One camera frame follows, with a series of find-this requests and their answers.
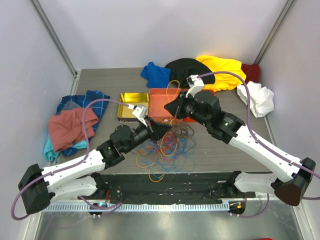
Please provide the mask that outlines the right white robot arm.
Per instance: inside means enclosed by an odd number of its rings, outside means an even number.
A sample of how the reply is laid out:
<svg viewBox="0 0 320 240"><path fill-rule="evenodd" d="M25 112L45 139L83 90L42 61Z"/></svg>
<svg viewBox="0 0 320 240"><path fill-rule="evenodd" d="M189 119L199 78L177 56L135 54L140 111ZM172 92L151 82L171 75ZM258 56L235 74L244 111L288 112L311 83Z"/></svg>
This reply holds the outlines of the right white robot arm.
<svg viewBox="0 0 320 240"><path fill-rule="evenodd" d="M261 138L248 123L223 111L218 97L211 92L200 91L195 96L182 92L164 108L176 119L190 118L203 125L213 138L247 153L270 170L270 173L237 173L225 186L230 197L260 192L273 194L290 206L298 206L305 198L315 161L290 155Z"/></svg>

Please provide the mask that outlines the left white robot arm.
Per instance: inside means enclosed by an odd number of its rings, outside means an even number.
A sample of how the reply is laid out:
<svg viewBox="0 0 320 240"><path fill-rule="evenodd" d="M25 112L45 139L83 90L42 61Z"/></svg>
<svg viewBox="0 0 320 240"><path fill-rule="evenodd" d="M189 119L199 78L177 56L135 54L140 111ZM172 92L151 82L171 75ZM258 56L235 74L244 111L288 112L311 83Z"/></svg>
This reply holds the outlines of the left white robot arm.
<svg viewBox="0 0 320 240"><path fill-rule="evenodd" d="M119 164L125 159L124 154L147 140L160 140L171 128L169 124L155 122L149 117L146 124L140 123L135 129L125 124L119 125L110 134L109 140L87 151L84 156L51 167L30 165L18 183L17 197L22 199L27 215L38 213L57 199L63 184L73 184L84 175Z"/></svg>

